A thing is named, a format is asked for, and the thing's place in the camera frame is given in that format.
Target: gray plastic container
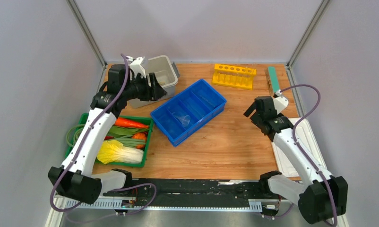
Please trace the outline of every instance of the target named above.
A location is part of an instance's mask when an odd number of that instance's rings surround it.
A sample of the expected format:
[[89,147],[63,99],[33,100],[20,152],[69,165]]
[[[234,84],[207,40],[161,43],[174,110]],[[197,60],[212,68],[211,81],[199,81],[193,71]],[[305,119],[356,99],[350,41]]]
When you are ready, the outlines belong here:
[[[158,101],[173,97],[176,92],[178,77],[180,77],[175,64],[171,64],[166,55],[150,58],[147,62],[146,73],[148,74],[150,72],[155,73],[157,82],[159,82],[162,88],[167,92],[167,95],[163,96]],[[132,99],[128,101],[128,104],[135,109],[154,102],[155,101],[144,102],[139,99]]]

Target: gray floor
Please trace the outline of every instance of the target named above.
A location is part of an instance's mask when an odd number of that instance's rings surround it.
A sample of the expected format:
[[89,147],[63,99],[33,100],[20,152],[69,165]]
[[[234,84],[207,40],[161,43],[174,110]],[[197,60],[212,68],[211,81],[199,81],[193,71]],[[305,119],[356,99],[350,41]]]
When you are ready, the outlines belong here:
[[[280,213],[285,212],[288,203],[282,203]],[[76,209],[69,217],[71,220],[87,221],[113,213],[113,210]],[[62,221],[61,227],[307,227],[311,226],[300,215],[298,208],[285,217],[276,220],[267,220],[258,214],[249,212],[215,212],[215,211],[158,211],[145,210],[127,217],[110,217],[85,225],[77,225]],[[324,223],[317,223],[314,227],[325,227]]]

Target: white tray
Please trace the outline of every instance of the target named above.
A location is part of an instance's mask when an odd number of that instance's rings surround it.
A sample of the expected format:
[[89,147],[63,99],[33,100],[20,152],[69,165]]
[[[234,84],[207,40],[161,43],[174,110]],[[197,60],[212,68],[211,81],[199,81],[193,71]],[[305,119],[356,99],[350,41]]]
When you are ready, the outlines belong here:
[[[295,124],[299,118],[290,118],[290,121]],[[313,135],[312,128],[310,127],[308,120],[303,120],[296,128],[297,135],[300,140],[309,149],[312,155],[317,159],[317,161],[326,168],[326,164],[323,160],[322,154],[320,152],[319,146],[316,142],[315,136]],[[275,154],[277,168],[286,177],[297,177],[299,174],[295,170],[294,166],[288,160],[287,156],[278,148],[274,143],[272,143],[273,152]]]

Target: wooden table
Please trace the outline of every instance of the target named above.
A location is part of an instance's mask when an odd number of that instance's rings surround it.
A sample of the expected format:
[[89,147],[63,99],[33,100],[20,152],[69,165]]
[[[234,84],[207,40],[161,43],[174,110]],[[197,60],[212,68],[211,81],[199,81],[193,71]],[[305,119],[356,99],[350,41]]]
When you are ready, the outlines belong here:
[[[120,168],[132,172],[134,178],[255,180],[263,173],[277,170],[270,140],[243,115],[254,98],[269,95],[265,76],[268,66],[276,68],[280,88],[290,85],[284,65],[248,65],[257,69],[253,90],[212,85],[227,99],[225,109],[179,146],[173,147],[154,126],[143,168],[95,163],[93,174]],[[212,83],[213,64],[177,64],[177,68],[181,76],[176,93],[199,79]],[[298,117],[291,91],[284,95],[290,104],[283,114],[289,118]],[[121,115],[149,117],[152,110],[165,102],[138,109],[127,106]]]

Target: robotic arm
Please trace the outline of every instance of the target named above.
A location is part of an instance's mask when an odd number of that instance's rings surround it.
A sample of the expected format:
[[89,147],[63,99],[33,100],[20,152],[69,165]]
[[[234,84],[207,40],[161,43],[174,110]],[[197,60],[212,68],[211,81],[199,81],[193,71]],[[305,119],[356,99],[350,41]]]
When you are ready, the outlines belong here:
[[[129,65],[131,75],[120,97],[93,126],[83,144],[81,144],[81,141],[83,140],[84,131],[78,138],[77,144],[81,145],[82,148],[77,159],[73,162],[73,157],[79,147],[74,146],[60,167],[51,167],[49,170],[48,177],[52,184],[55,185],[65,168],[70,163],[73,163],[56,188],[59,195],[92,204],[102,193],[122,188],[126,178],[132,178],[129,172],[118,169],[105,174],[91,175],[96,155],[103,140],[119,117],[122,109],[126,107],[127,101],[134,98],[138,98],[141,101],[156,101],[167,94],[157,82],[154,73],[146,75],[144,69],[146,60],[144,58],[131,60],[132,63]],[[89,130],[93,120],[117,96],[123,85],[125,73],[125,65],[123,64],[112,65],[109,69],[108,81],[102,85],[100,91],[92,100],[91,110],[84,130]]]
[[[285,153],[300,175],[302,183],[288,179],[279,171],[273,171],[260,176],[262,191],[268,196],[279,194],[298,205],[302,216],[310,224],[345,214],[347,182],[342,176],[334,177],[299,141],[309,159],[302,153],[293,139],[293,124],[281,113],[288,106],[288,100],[281,93],[279,95],[275,95],[275,98],[255,98],[244,115],[249,117],[255,111],[250,117],[252,123]],[[336,214],[333,214],[328,190],[333,194]]]

